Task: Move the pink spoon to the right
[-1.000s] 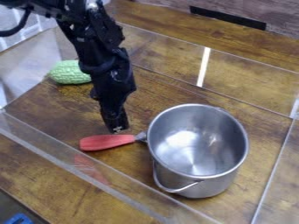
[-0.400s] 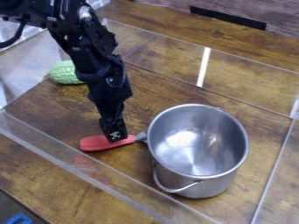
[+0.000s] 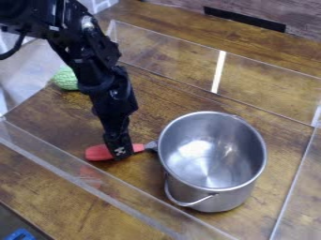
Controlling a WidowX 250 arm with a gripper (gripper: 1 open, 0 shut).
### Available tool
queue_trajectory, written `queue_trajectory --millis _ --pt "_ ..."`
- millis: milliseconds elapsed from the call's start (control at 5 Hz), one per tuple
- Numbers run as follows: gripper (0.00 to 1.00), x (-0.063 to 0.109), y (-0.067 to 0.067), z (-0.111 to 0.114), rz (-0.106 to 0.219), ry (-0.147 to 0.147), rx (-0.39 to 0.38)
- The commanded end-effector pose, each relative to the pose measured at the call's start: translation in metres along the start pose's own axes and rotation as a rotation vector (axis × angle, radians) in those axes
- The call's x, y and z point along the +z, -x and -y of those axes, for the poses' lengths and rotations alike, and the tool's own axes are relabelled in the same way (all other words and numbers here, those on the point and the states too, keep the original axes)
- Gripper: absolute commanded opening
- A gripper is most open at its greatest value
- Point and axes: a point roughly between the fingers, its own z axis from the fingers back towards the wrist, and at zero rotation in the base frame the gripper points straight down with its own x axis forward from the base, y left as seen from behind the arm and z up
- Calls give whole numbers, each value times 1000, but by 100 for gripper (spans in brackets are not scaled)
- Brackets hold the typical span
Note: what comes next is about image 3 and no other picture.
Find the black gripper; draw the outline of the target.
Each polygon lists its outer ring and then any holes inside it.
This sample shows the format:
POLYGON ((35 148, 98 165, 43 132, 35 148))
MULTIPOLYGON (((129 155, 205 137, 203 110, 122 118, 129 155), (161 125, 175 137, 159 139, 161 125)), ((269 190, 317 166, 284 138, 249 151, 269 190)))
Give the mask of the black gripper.
POLYGON ((115 66, 90 79, 80 78, 79 90, 90 96, 95 114, 103 125, 104 144, 114 159, 129 158, 134 154, 129 133, 130 116, 138 110, 131 87, 131 79, 125 67, 115 66))

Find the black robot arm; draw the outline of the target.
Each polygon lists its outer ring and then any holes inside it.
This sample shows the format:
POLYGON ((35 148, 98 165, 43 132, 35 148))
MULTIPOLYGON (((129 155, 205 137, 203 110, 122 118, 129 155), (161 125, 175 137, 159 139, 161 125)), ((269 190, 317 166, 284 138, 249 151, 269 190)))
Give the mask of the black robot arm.
POLYGON ((0 60, 19 50, 24 38, 44 39, 72 69, 79 91, 90 96, 114 158, 134 154, 130 117, 138 110, 131 79, 118 65, 122 53, 78 0, 0 0, 0 31, 18 36, 0 60))

